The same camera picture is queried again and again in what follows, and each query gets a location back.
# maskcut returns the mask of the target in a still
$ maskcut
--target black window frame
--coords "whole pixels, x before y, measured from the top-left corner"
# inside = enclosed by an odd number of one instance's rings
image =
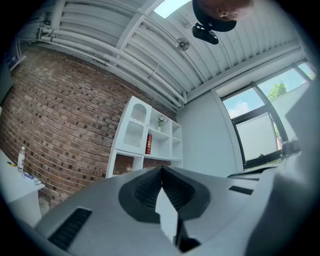
[[[295,70],[299,75],[301,75],[306,81],[311,82],[312,80],[310,79],[310,77],[302,69],[300,69],[298,67],[298,65],[306,63],[306,62],[308,62],[308,61],[306,59],[303,59],[299,62],[293,63],[293,64],[291,64],[291,65],[289,65],[289,66],[287,66],[287,67],[285,67],[285,68],[283,68],[283,69],[281,69],[271,75],[268,75],[268,76],[265,76],[265,77],[259,79],[256,82],[252,81],[249,85],[242,87],[242,88],[240,88],[240,89],[221,98],[221,100],[223,102],[223,101],[225,101],[229,98],[232,98],[238,94],[241,94],[249,89],[254,89],[256,94],[260,97],[260,99],[264,103],[263,106],[260,106],[260,107],[254,109],[254,110],[251,110],[247,113],[244,113],[242,115],[231,118],[231,122],[232,122],[234,131],[235,131],[238,143],[239,143],[244,170],[249,169],[249,168],[254,168],[257,166],[261,166],[261,165],[270,163],[272,161],[275,161],[277,159],[280,159],[281,158],[281,150],[277,150],[277,151],[269,153],[267,155],[259,156],[258,158],[255,158],[255,159],[246,160],[244,148],[243,148],[242,141],[241,141],[241,138],[240,138],[240,135],[238,132],[238,128],[237,128],[238,124],[241,124],[245,121],[251,120],[251,119],[258,117],[264,113],[268,113],[271,116],[271,119],[273,120],[273,122],[275,123],[275,125],[278,129],[282,143],[289,141],[285,127],[284,127],[276,109],[274,108],[274,106],[272,105],[272,103],[268,99],[268,97],[259,88],[258,84],[262,84],[263,82],[268,81],[274,77],[277,77],[277,76],[279,76],[289,70],[292,70],[292,69]]]

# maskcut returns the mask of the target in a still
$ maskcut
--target ceiling light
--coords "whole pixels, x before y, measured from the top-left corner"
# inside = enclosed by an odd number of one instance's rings
[[[190,1],[191,0],[164,0],[154,11],[166,19],[170,14]]]

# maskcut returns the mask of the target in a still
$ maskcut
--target sky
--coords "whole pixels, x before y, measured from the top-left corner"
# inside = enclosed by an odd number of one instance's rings
[[[309,77],[313,75],[307,64],[303,63],[299,66]],[[294,69],[282,73],[268,81],[258,84],[260,89],[267,96],[274,84],[283,81],[287,92],[303,85],[306,81]],[[253,88],[246,90],[232,98],[225,100],[224,105],[229,112],[231,118],[235,118],[249,111],[255,110],[264,105],[263,101],[257,95]]]

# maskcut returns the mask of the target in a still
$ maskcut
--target white table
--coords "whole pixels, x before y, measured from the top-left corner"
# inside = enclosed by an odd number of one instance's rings
[[[41,219],[38,190],[45,185],[33,185],[7,162],[13,163],[0,149],[1,194],[12,214],[34,228]]]

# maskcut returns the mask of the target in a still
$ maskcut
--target black cap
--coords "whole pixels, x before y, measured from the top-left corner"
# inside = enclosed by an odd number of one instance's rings
[[[192,6],[193,6],[193,11],[196,18],[208,30],[214,30],[218,32],[228,32],[230,30],[233,30],[237,24],[235,20],[222,21],[222,20],[214,19],[209,15],[205,14],[205,12],[201,10],[198,4],[198,0],[192,0]]]

